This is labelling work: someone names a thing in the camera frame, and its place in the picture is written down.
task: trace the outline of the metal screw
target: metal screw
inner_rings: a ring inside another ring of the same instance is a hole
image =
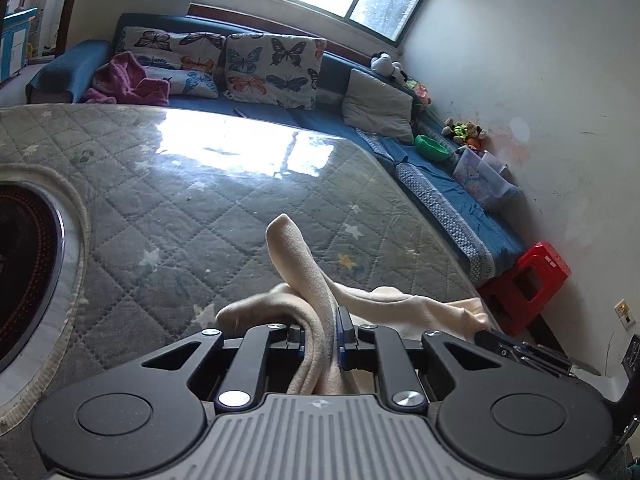
[[[424,402],[424,395],[420,392],[416,392],[414,390],[407,390],[405,392],[398,392],[391,400],[395,402],[398,406],[418,406]]]
[[[241,390],[229,390],[228,392],[224,392],[218,396],[218,402],[225,406],[229,406],[230,408],[239,408],[240,406],[244,406],[250,400],[251,396],[247,392],[242,392]]]

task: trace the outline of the gray quilted mattress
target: gray quilted mattress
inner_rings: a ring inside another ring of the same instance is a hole
[[[283,212],[337,282],[477,295],[391,177],[345,139],[170,108],[31,105],[0,110],[6,162],[55,169],[91,215],[86,300],[50,389],[190,335],[281,282],[264,231]],[[44,475],[29,424],[0,438],[0,478]]]

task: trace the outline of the pink towel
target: pink towel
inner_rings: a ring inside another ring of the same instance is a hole
[[[121,52],[95,71],[93,88],[82,100],[87,103],[123,105],[169,105],[169,82],[149,79],[130,52]]]

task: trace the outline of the gray ridged plate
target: gray ridged plate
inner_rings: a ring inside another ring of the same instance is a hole
[[[51,480],[62,480],[54,475]],[[149,480],[482,480],[416,415],[373,396],[269,395],[248,413],[220,416],[198,449]],[[594,480],[581,475],[576,480]]]

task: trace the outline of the electrical outlet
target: electrical outlet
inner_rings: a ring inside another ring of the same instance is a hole
[[[633,323],[636,322],[636,318],[631,314],[631,309],[629,309],[628,304],[626,304],[625,300],[620,301],[615,307],[616,314],[620,318],[620,323],[625,328],[629,328]]]

